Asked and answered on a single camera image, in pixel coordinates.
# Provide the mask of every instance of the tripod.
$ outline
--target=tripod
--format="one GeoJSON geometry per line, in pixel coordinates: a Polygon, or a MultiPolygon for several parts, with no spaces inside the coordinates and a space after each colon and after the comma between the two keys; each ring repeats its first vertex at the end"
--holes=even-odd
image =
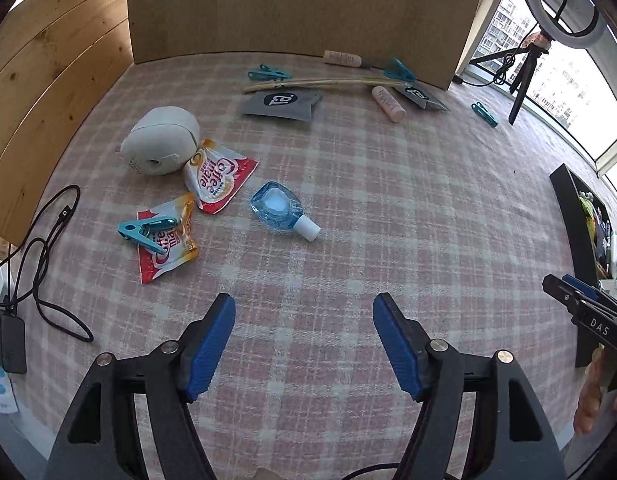
{"type": "Polygon", "coordinates": [[[476,57],[469,62],[471,65],[477,65],[486,61],[492,61],[493,59],[499,59],[500,57],[505,58],[506,56],[512,56],[514,59],[514,56],[517,54],[528,54],[528,56],[524,60],[519,72],[517,72],[515,79],[511,83],[511,94],[517,90],[517,96],[515,97],[515,102],[513,103],[511,113],[509,114],[509,123],[511,124],[515,122],[519,109],[521,108],[521,104],[524,101],[524,97],[526,97],[528,86],[530,86],[530,80],[535,73],[535,69],[537,68],[537,60],[542,54],[548,54],[548,50],[536,45],[535,43],[530,43],[524,48],[509,48],[508,50],[502,50],[501,52],[495,52],[494,54],[488,54],[487,56],[476,57]]]}

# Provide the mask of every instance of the pink tube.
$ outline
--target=pink tube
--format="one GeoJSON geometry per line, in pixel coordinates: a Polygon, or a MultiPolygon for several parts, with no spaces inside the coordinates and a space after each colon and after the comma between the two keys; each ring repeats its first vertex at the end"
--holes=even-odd
{"type": "Polygon", "coordinates": [[[400,105],[383,86],[376,86],[373,88],[373,98],[394,123],[401,123],[406,117],[406,110],[402,108],[402,105],[400,105]]]}

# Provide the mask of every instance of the blue plastic bottle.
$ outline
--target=blue plastic bottle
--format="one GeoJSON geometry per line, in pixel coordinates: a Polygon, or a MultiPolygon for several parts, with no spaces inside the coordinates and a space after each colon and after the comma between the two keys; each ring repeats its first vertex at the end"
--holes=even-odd
{"type": "Polygon", "coordinates": [[[321,227],[304,214],[300,199],[277,182],[267,182],[251,199],[253,212],[277,231],[293,230],[312,242],[321,227]]]}

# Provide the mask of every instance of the white bottle cap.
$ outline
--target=white bottle cap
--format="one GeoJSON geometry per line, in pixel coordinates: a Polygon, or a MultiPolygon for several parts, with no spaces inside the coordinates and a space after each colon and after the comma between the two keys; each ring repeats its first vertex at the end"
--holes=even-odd
{"type": "Polygon", "coordinates": [[[309,242],[315,240],[321,230],[322,228],[306,215],[302,215],[298,218],[298,221],[293,225],[293,231],[301,234],[309,242]]]}

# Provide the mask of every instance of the cream bottle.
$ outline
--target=cream bottle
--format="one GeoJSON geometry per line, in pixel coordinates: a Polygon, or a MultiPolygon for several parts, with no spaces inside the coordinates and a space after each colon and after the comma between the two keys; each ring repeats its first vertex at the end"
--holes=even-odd
{"type": "Polygon", "coordinates": [[[394,123],[401,123],[406,117],[406,110],[402,108],[391,93],[383,86],[373,88],[373,98],[386,112],[386,115],[394,123]]]}
{"type": "Polygon", "coordinates": [[[370,64],[366,63],[357,54],[346,54],[345,52],[335,52],[334,50],[323,51],[323,62],[331,65],[370,68],[370,64]]]}

